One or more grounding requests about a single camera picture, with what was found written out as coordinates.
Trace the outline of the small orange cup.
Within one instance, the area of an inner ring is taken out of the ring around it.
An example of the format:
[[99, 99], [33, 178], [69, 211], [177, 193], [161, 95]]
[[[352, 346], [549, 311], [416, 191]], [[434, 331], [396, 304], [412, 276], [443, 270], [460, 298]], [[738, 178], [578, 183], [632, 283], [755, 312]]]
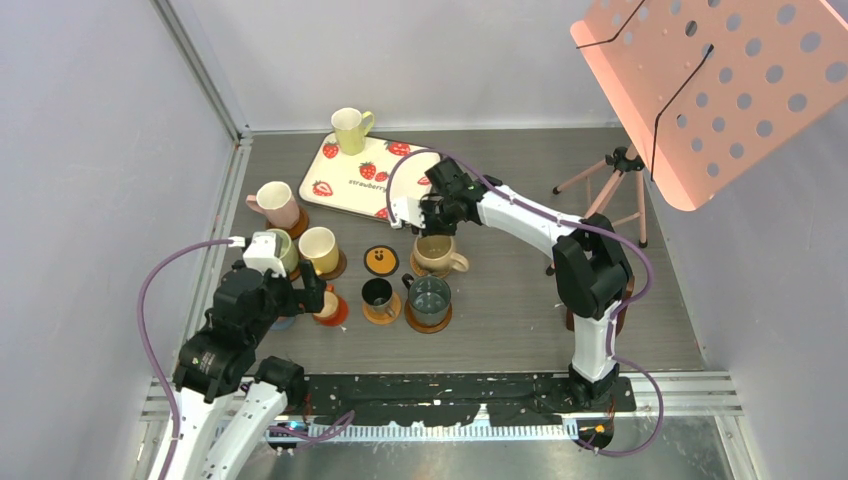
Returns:
[[339, 299], [332, 285], [328, 285], [323, 293], [323, 308], [315, 313], [314, 317], [319, 322], [334, 322], [338, 316]]

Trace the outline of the red apple smiley coaster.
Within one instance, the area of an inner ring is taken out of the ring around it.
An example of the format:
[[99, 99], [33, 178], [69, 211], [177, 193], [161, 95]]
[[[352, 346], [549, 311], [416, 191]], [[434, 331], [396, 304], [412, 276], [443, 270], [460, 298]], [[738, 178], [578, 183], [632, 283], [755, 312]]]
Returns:
[[336, 310], [328, 315], [321, 316], [318, 313], [313, 313], [312, 318], [320, 325], [328, 327], [336, 327], [342, 325], [349, 315], [349, 307], [347, 302], [339, 298]]

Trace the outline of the blue round coaster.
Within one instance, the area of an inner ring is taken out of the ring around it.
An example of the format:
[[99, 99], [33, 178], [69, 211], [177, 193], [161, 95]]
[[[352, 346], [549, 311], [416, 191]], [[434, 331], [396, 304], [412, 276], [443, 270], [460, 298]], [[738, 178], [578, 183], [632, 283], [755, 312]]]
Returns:
[[284, 331], [289, 329], [295, 322], [295, 317], [278, 317], [277, 320], [271, 325], [271, 331]]

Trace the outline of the dark walnut round coaster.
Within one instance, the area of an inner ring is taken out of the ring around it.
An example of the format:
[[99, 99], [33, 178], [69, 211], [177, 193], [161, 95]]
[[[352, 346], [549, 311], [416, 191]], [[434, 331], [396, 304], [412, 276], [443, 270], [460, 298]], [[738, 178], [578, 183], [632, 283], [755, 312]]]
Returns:
[[343, 250], [339, 251], [339, 260], [334, 270], [321, 275], [324, 280], [334, 280], [340, 277], [346, 270], [348, 265], [347, 256]]

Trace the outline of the light green cup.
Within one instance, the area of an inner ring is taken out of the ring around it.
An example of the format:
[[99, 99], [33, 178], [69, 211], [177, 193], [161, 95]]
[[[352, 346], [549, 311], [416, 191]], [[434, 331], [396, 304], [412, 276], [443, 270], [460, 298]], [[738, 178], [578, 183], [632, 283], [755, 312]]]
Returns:
[[274, 233], [279, 240], [278, 258], [281, 260], [287, 274], [292, 274], [298, 269], [299, 252], [290, 237], [290, 235], [282, 229], [268, 229], [268, 232]]

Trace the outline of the yellow mug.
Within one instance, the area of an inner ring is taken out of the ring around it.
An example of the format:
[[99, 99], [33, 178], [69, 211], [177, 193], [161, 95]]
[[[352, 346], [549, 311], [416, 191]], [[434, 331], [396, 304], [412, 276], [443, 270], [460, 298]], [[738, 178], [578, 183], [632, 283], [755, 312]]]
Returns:
[[308, 228], [300, 236], [298, 248], [301, 257], [312, 263], [315, 273], [320, 277], [331, 278], [340, 266], [336, 236], [329, 228]]
[[353, 107], [336, 110], [331, 116], [331, 125], [341, 151], [349, 156], [362, 153], [375, 120], [371, 111], [362, 112]]

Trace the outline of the beige brown cup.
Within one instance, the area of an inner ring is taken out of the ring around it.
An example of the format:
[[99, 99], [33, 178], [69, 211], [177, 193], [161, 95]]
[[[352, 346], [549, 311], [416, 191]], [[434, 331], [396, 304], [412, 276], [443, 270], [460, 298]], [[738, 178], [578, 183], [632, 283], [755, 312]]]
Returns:
[[469, 260], [457, 251], [455, 239], [448, 235], [416, 238], [411, 254], [423, 268], [441, 278], [452, 271], [465, 273], [470, 268]]

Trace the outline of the dark maroon cup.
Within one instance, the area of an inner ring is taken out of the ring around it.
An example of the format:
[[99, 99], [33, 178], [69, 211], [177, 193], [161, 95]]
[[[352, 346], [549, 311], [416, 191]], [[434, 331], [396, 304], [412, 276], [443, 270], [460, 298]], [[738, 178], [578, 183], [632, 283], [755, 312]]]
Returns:
[[394, 292], [388, 280], [372, 278], [366, 281], [361, 295], [366, 312], [372, 317], [391, 317], [395, 314], [392, 307]]

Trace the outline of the light orange round coaster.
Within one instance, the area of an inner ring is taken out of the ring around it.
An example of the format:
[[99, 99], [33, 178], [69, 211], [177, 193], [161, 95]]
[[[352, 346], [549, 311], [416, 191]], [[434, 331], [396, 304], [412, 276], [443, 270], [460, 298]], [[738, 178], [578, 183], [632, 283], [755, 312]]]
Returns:
[[388, 325], [393, 323], [402, 310], [402, 301], [397, 293], [384, 304], [374, 306], [367, 302], [362, 304], [362, 312], [365, 318], [375, 325]]

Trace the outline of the orange black smiley coaster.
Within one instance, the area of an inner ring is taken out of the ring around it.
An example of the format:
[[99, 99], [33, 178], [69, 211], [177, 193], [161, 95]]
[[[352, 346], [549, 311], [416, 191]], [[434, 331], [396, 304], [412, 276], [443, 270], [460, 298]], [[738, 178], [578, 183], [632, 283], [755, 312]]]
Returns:
[[377, 277], [389, 277], [399, 268], [400, 260], [397, 252], [388, 245], [369, 247], [363, 254], [365, 269]]

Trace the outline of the woven rattan coaster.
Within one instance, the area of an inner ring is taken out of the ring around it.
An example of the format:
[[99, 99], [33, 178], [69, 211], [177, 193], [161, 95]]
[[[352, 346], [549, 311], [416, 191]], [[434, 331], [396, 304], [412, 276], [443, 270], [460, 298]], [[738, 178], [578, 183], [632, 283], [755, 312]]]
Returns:
[[410, 262], [410, 268], [412, 269], [413, 273], [414, 273], [416, 276], [418, 276], [418, 277], [422, 277], [422, 276], [426, 276], [426, 275], [430, 275], [430, 274], [431, 274], [431, 272], [430, 272], [430, 271], [428, 271], [427, 269], [423, 268], [423, 267], [422, 267], [422, 266], [418, 263], [418, 261], [416, 260], [416, 257], [415, 257], [415, 255], [414, 255], [414, 254], [411, 254], [411, 255], [410, 255], [409, 262]]

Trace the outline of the pink white mug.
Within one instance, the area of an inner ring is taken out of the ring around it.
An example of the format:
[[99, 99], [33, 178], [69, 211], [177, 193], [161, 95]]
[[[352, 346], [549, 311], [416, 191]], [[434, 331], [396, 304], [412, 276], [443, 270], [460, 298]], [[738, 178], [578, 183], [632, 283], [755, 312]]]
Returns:
[[264, 184], [255, 194], [247, 195], [245, 202], [251, 210], [264, 215], [273, 227], [279, 229], [291, 229], [301, 220], [293, 191], [283, 181]]

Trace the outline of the dark green mug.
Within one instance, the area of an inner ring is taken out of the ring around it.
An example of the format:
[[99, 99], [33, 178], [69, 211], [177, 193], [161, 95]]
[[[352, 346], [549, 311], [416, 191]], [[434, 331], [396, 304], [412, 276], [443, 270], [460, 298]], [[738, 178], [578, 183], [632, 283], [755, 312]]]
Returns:
[[402, 282], [408, 290], [407, 300], [421, 323], [433, 325], [445, 317], [452, 293], [443, 279], [434, 275], [414, 277], [404, 274]]

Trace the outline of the dark brown ridged coaster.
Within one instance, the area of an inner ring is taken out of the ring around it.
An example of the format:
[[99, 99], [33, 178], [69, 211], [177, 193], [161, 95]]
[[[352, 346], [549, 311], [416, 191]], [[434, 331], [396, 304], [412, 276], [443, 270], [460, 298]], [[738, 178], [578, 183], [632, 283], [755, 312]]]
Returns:
[[407, 324], [416, 332], [422, 334], [435, 334], [442, 330], [444, 330], [452, 320], [453, 316], [453, 305], [450, 304], [448, 309], [446, 310], [445, 317], [438, 323], [433, 325], [428, 325], [421, 323], [417, 317], [415, 316], [415, 311], [412, 308], [412, 305], [409, 301], [406, 301], [404, 304], [404, 317]]

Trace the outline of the yellow mug back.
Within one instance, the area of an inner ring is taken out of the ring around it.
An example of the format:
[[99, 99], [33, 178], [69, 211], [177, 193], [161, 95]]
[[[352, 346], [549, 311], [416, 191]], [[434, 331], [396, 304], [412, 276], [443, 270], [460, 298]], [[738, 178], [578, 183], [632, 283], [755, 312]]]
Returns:
[[362, 153], [375, 120], [371, 111], [362, 112], [353, 107], [336, 110], [331, 116], [331, 125], [341, 151], [349, 156]]

